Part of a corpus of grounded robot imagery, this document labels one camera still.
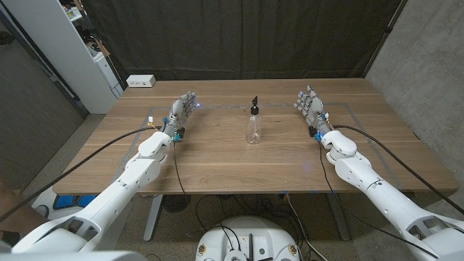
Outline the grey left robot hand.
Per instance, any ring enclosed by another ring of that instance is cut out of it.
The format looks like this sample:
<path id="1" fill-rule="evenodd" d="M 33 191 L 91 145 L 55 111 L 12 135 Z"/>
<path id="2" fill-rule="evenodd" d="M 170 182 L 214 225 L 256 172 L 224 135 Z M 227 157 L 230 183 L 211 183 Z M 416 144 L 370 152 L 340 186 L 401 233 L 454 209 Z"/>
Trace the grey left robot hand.
<path id="1" fill-rule="evenodd" d="M 167 134 L 173 141 L 183 138 L 185 125 L 191 113 L 199 107 L 196 102 L 196 94 L 192 91 L 176 99 L 168 113 L 163 119 L 164 126 L 162 132 Z"/>

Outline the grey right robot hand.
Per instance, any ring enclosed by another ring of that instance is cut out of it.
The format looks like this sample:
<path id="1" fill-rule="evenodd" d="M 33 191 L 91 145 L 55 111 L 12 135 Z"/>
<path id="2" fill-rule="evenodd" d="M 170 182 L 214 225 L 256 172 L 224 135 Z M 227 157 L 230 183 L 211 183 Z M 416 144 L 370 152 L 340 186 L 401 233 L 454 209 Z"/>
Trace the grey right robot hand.
<path id="1" fill-rule="evenodd" d="M 309 125 L 308 131 L 316 141 L 321 141 L 324 135 L 334 128 L 329 122 L 329 114 L 323 107 L 322 100 L 318 97 L 311 85 L 307 86 L 308 93 L 300 91 L 294 107 L 305 117 Z"/>

